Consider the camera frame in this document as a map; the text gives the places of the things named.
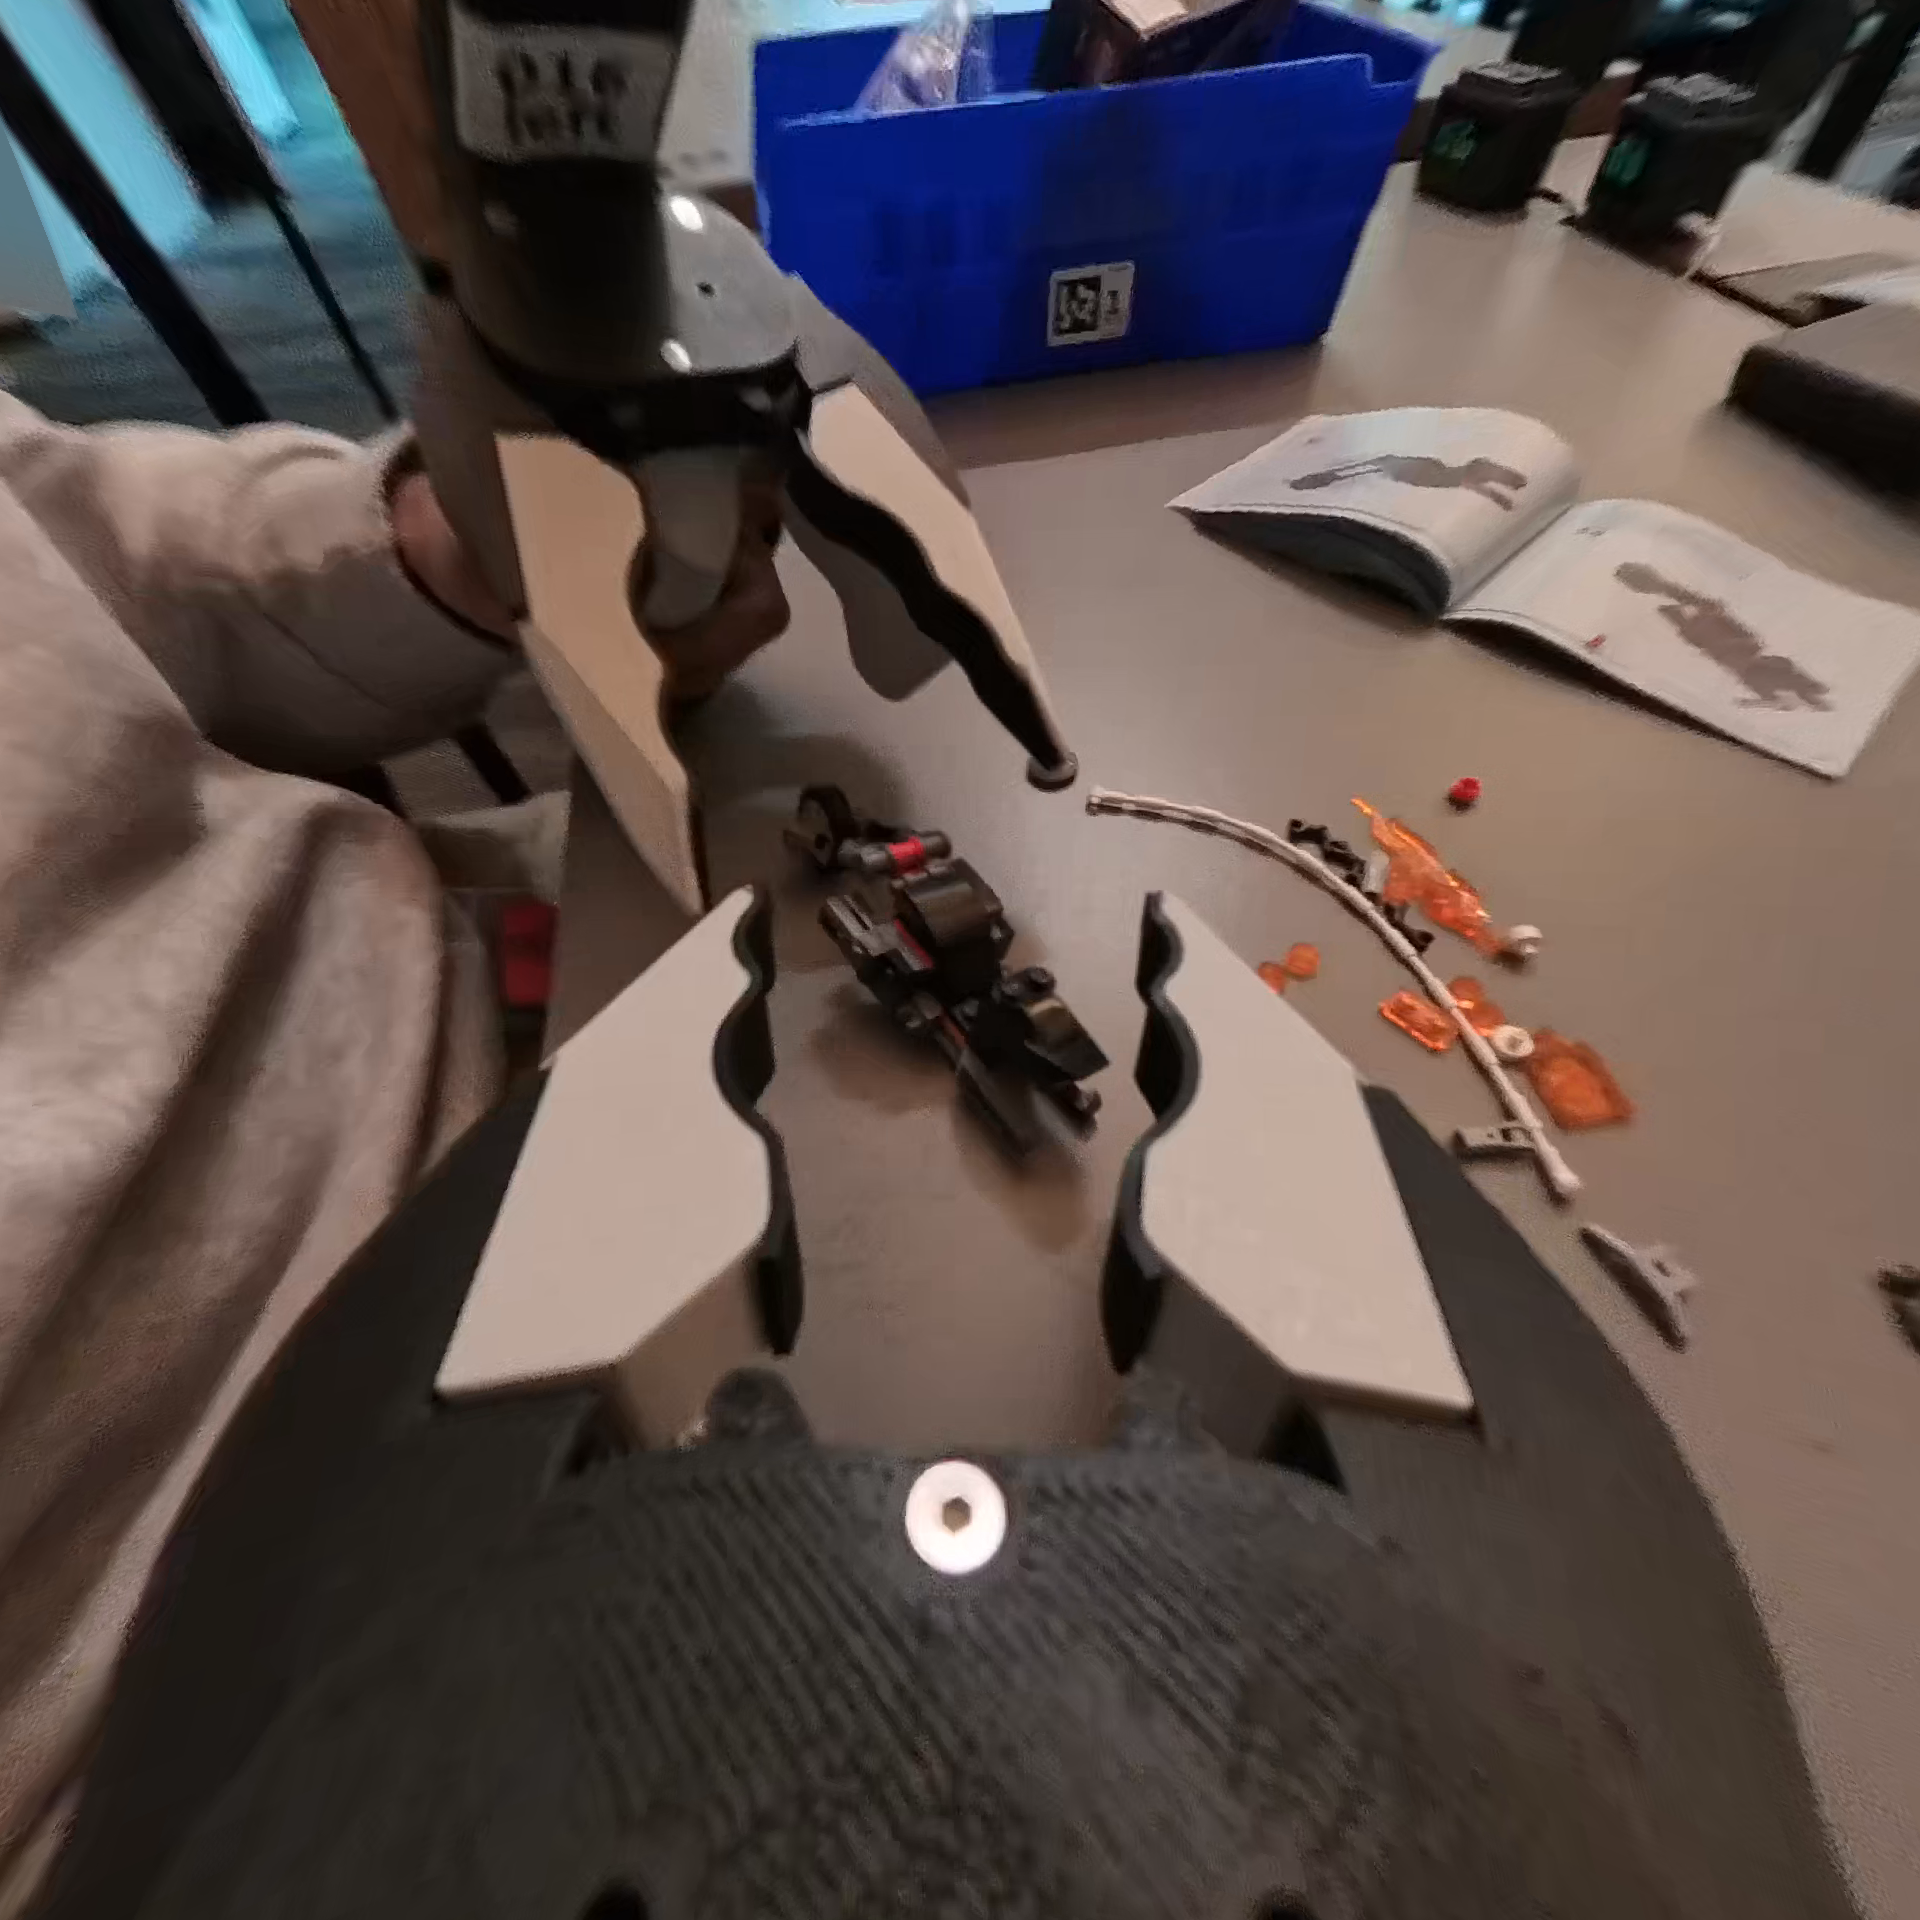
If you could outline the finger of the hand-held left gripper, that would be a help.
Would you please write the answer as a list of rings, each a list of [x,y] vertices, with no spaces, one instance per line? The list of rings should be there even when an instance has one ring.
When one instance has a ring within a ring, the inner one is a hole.
[[[864,384],[801,391],[784,478],[788,530],[839,598],[869,694],[905,703],[953,672],[1031,769],[1070,769],[1070,739],[971,498]]]
[[[708,877],[689,769],[662,727],[662,664],[631,605],[639,491],[569,438],[497,438],[497,471],[539,694],[634,854],[689,916],[705,916]]]

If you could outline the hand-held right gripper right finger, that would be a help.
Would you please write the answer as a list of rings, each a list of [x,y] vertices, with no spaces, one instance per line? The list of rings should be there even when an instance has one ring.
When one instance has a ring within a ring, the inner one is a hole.
[[[1176,893],[1140,922],[1133,1086],[1101,1263],[1117,1376],[1227,1453],[1327,1407],[1475,1423],[1475,1387],[1351,1059]]]

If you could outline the blue plastic bin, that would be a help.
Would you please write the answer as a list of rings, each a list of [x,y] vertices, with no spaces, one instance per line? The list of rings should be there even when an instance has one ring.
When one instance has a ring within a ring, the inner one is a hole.
[[[921,396],[1324,342],[1436,55],[1297,5],[1266,64],[858,114],[888,43],[755,50],[755,187]]]

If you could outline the black lego motorcycle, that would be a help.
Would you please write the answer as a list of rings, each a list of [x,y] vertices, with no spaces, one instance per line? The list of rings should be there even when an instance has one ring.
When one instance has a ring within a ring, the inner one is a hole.
[[[1049,968],[1015,968],[1001,893],[940,830],[881,825],[814,783],[788,849],[825,886],[820,931],[888,1024],[940,1058],[964,1103],[1010,1160],[1057,1120],[1088,1140],[1111,1058]]]

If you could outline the clear plastic bag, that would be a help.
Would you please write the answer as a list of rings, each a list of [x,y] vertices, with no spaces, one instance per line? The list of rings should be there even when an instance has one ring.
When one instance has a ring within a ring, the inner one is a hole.
[[[994,95],[994,14],[983,0],[933,0],[905,24],[864,81],[852,114],[910,114]]]

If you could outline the instruction booklet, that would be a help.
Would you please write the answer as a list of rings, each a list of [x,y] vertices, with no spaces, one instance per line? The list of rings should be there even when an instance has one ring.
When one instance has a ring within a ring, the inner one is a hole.
[[[1918,609],[1652,502],[1583,498],[1574,446],[1475,404],[1316,415],[1172,498],[1201,532],[1540,642],[1815,777],[1844,777],[1920,664]]]

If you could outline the person's left forearm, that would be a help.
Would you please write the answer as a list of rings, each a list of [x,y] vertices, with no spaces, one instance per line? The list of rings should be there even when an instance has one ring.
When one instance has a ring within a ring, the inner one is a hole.
[[[518,664],[415,430],[66,428],[4,396],[4,564],[61,559],[192,727],[281,775],[347,775],[488,708]]]

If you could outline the orange lego wedge plates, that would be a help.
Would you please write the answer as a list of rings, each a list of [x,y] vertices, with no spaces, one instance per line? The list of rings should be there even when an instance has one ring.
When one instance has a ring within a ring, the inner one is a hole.
[[[1602,1052],[1550,1027],[1530,1033],[1525,1074],[1543,1115],[1568,1134],[1620,1128],[1638,1115]]]

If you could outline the grey lego wing piece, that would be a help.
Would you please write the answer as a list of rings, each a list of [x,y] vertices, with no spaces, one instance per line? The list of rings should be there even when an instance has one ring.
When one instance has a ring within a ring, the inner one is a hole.
[[[1692,1348],[1692,1292],[1701,1280],[1692,1269],[1661,1245],[1632,1245],[1602,1223],[1582,1223],[1583,1249],[1595,1266],[1620,1287],[1620,1292],[1638,1306],[1651,1330],[1670,1351]]]

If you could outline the orange lego flame piece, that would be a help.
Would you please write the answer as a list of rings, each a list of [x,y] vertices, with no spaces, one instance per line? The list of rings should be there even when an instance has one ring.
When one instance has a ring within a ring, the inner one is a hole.
[[[1351,798],[1366,819],[1371,844],[1386,854],[1385,906],[1412,906],[1427,926],[1469,940],[1481,958],[1503,956],[1507,931],[1494,922],[1488,895],[1465,881],[1422,830],[1385,817],[1366,798]]]

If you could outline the person's left hand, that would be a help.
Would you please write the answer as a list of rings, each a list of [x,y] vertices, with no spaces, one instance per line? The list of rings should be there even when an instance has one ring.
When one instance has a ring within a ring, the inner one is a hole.
[[[662,694],[670,708],[708,699],[789,622],[789,604],[777,579],[784,498],[766,466],[746,471],[739,502],[742,530],[717,605],[689,627],[649,636],[649,646],[662,658]],[[497,653],[518,655],[517,609],[465,559],[418,456],[404,456],[393,466],[386,511],[404,583],[455,627],[479,636]]]

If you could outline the person's grey sweater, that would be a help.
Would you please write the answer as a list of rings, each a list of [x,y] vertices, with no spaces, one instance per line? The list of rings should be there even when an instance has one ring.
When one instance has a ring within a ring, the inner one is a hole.
[[[484,703],[4,699],[4,1918],[237,1402],[493,1105],[479,940],[341,790]]]

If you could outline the dark cardboard box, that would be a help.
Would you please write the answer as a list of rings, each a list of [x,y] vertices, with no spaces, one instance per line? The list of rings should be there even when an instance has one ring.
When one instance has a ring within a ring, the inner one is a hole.
[[[1271,61],[1292,0],[1053,0],[1031,90],[1133,86]]]

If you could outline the black power bank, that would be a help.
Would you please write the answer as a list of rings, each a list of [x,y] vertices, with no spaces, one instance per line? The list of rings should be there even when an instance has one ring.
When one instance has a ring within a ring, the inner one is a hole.
[[[1870,491],[1920,495],[1920,313],[1857,308],[1754,345],[1726,404]]]

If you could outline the grey flat pouch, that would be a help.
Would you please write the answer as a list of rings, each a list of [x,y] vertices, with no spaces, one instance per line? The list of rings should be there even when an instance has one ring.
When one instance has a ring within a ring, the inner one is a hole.
[[[1861,308],[1920,308],[1920,268],[1896,255],[1701,269],[1694,281],[1783,329],[1808,329]]]

